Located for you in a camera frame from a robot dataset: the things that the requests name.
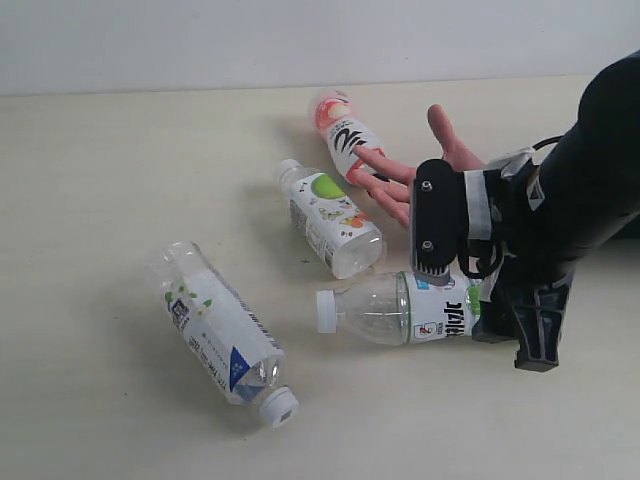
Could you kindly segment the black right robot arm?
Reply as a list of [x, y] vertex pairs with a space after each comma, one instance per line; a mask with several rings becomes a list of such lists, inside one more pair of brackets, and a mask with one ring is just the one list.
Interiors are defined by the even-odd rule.
[[539, 165], [503, 160], [464, 176], [469, 242], [486, 242], [488, 299], [475, 340], [519, 344], [514, 365], [545, 372], [576, 265], [639, 214], [639, 55], [601, 70], [576, 122]]

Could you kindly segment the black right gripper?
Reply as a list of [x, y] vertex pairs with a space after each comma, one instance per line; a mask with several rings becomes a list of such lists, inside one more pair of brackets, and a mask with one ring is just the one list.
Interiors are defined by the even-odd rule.
[[514, 367], [559, 366], [563, 320], [575, 274], [575, 174], [553, 162], [481, 172], [467, 194], [488, 209], [469, 238], [488, 231], [497, 269], [479, 286], [474, 341], [518, 341]]

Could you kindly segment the person's open bare hand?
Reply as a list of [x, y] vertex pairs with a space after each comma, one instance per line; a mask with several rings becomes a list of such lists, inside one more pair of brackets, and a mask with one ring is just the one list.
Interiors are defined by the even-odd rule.
[[[481, 170], [485, 164], [461, 141], [441, 105], [431, 105], [427, 110], [427, 122], [437, 142], [443, 159], [454, 170]], [[402, 227], [410, 223], [411, 187], [416, 168], [391, 160], [376, 151], [358, 146], [354, 152], [364, 164], [389, 179], [383, 181], [362, 169], [353, 171], [352, 182], [364, 188], [373, 200]]]

